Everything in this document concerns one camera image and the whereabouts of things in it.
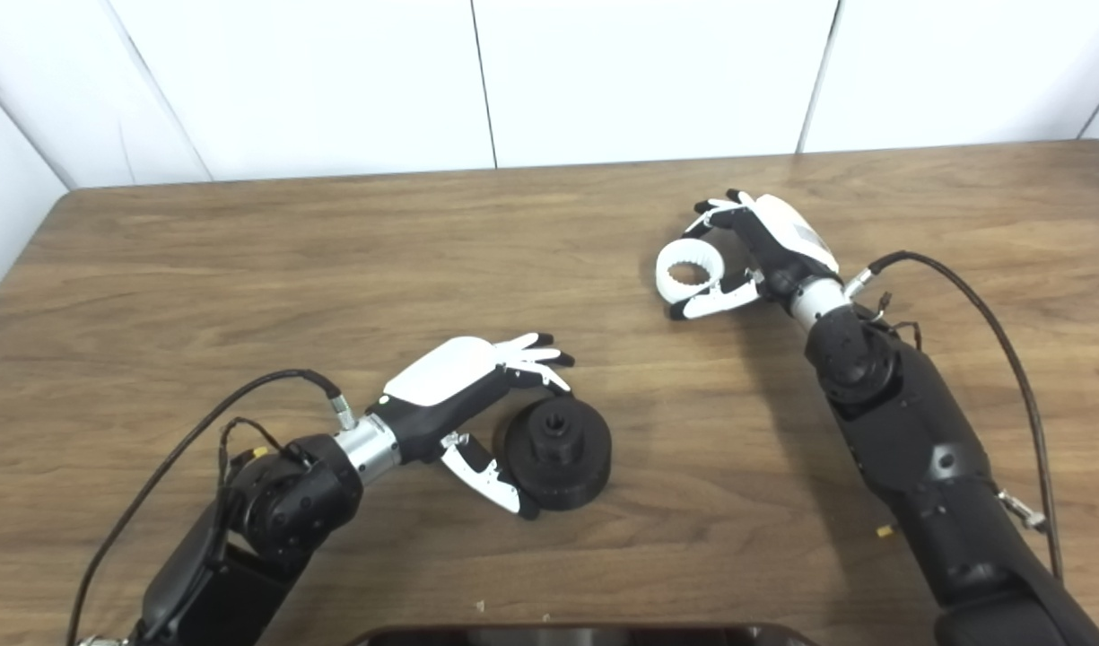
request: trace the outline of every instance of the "black robotic arm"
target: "black robotic arm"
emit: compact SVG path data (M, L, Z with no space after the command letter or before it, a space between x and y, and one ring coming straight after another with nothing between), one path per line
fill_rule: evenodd
M1099 628L1034 557L1008 511L1047 531L1044 519L996 486L984 446L935 366L899 338L882 311L853 302L881 266L845 286L831 250L795 209L771 196L754 200L730 191L729 198L698 203L700 216L673 243L680 253L662 252L657 281L671 303L669 315L693 319L763 298L808 332L804 356L848 450L869 490L889 506L944 610L935 641L1099 646ZM725 275L719 254L696 240L713 227L736 233L754 266ZM709 258L709 281L673 286L669 267L698 257ZM923 258L902 252L892 260L899 257ZM958 277L954 281L975 294ZM978 297L975 302L983 305Z

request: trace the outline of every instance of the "white gear ring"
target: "white gear ring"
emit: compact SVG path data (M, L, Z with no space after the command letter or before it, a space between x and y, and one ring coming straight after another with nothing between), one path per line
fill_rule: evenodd
M704 269L709 279L696 286L680 282L668 272L677 265L696 265ZM657 255L657 291L669 305L695 296L706 287L714 286L724 278L724 275L725 259L721 257L717 247L693 237L681 237L680 241L669 242Z

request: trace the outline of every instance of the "prosthetic hand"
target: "prosthetic hand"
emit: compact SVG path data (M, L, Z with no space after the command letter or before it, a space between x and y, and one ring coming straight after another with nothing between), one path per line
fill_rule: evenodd
M504 510L535 519L537 508L497 467L476 438L457 430L500 400L511 388L544 386L568 394L569 385L552 365L569 367L574 357L553 344L552 335L530 332L491 344L457 336L441 344L389 380L385 394L351 428L337 434L363 483L393 465L442 459L467 486Z
M984 446L935 366L882 320L885 300L878 311L853 302L896 260L923 261L952 279L980 307L1009 353L1037 430L1026 377L979 296L937 261L909 252L884 257L844 283L820 236L771 196L754 200L730 191L729 200L701 202L696 210L685 237L665 247L657 260L657 287L669 302L669 315L696 319L763 298L781 305L808 332L803 355L862 477L888 504L944 610L935 622L935 641L943 646L1099 646L1099 628L1034 557L1008 512L1044 532L1053 531L1053 519L996 486ZM751 266L725 275L717 249L696 238L711 229L736 233L750 250ZM708 281L676 283L668 269L686 261L704 267ZM1057 566L1055 550L1055 573Z
M458 336L389 380L360 417L331 393L338 433L238 455L215 502L152 581L143 617L122 644L252 646L315 549L355 516L365 488L398 465L442 459L492 502L535 519L536 504L458 428L509 389L568 394L552 365L574 359L550 344L553 336L535 332L499 344Z

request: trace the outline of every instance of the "wood grain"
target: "wood grain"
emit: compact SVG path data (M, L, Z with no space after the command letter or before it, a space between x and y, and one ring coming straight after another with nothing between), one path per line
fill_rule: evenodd
M78 191L0 289L0 644L62 638L86 561L231 389L303 365L352 402L451 335L550 331L614 433L593 504L508 517L440 467L366 492L267 633L337 645L403 624L779 622L821 644L930 644L934 605L862 486L774 307L673 323L653 258L730 187L810 218L852 274L907 247L962 272L1033 378L1072 591L1099 622L1099 143L1011 144L365 179ZM895 291L1006 487L1034 502L1003 356L943 279ZM487 438L533 396L468 428ZM246 400L326 433L301 385ZM212 490L202 438L106 561L85 630L123 634ZM1043 550L1043 542L1029 538ZM479 612L478 602L484 602Z

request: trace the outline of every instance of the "wire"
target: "wire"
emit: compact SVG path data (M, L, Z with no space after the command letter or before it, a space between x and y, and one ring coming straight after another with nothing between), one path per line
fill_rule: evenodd
M95 556L90 558L90 564L87 564L86 566L86 572L82 572L82 580L79 581L78 592L75 594L75 603L70 610L70 621L68 622L68 626L66 626L66 646L76 646L75 642L78 635L78 623L82 615L82 605L86 604L86 592L90 588L90 580L93 580L95 572L98 571L103 557L106 557L107 552L110 552L114 542L119 539L119 535L122 535L122 531L126 527L126 524L130 523L132 517L134 517L134 513L138 511L138 508L143 505L143 502L146 502L147 495L149 495L151 492L154 491L154 488L158 486L158 481L167 475L170 467L175 466L175 463L178 461L181 454L188 449L189 445L193 444L193 441L196 441L200 434L204 433L204 431L209 428L213 421L218 420L222 413L226 412L226 409L230 409L231 405L242 399L242 397L245 397L249 392L254 391L254 389L257 389L258 386L293 377L301 377L311 383L319 386L320 389L323 389L328 399L334 399L341 396L341 389L337 389L337 386L334 385L333 381L320 374L317 374L314 370L288 369L270 372L269 375L263 375L262 377L251 381L251 383L244 385L242 388L237 389L237 391L230 393L226 399L218 402L218 405L215 405L213 410L210 410L210 413L206 414L206 417L203 417L197 426L193 426L193 428L187 433L187 436L181 438L178 445L171 449L163 463L154 469L154 472L151 474L151 478L148 478L146 483L143 484L142 490L134 495L134 500L131 500L130 505L126 506L126 510L122 512L121 516L119 516L119 521L115 521L114 526L110 528L110 533L107 533L106 538L102 539L102 544L99 545L98 550L95 552Z
M1020 393L1023 396L1023 405L1029 412L1029 426L1032 430L1032 441L1034 444L1034 449L1036 449L1036 470L1040 476L1040 495L1043 499L1044 504L1044 515L1047 519L1047 556L1051 560L1051 570L1053 570L1053 576L1055 580L1063 582L1063 555L1061 552L1061 546L1058 546L1058 519L1055 516L1055 498L1053 494L1053 482L1051 482L1051 467L1047 465L1047 444L1044 437L1044 424L1040 416L1040 408L1036 405L1036 396L1032 392L1032 385L1029 383L1029 374L1023 370L1023 365L1020 363L1020 357L1015 353L1015 348L1012 347L1012 341L1008 338L1008 332L1003 331L1003 326L1000 325L999 321L996 319L996 314L988 307L988 303L984 302L984 299L979 298L967 282L964 282L959 275L943 265L942 261L937 261L934 258L926 257L923 254L899 250L890 253L885 257L878 258L878 260L869 263L868 270L873 274L880 274L882 270L889 266L895 265L895 263L901 260L912 260L921 263L935 269L942 276L952 281L954 286L958 287L964 296L972 301L972 305L979 310L979 313L984 315L985 321L988 322L988 326L991 327L993 334L996 334L996 339L999 342L999 347L1003 348L1003 354L1008 356L1008 363L1012 367L1012 372L1015 374L1017 383L1020 386Z

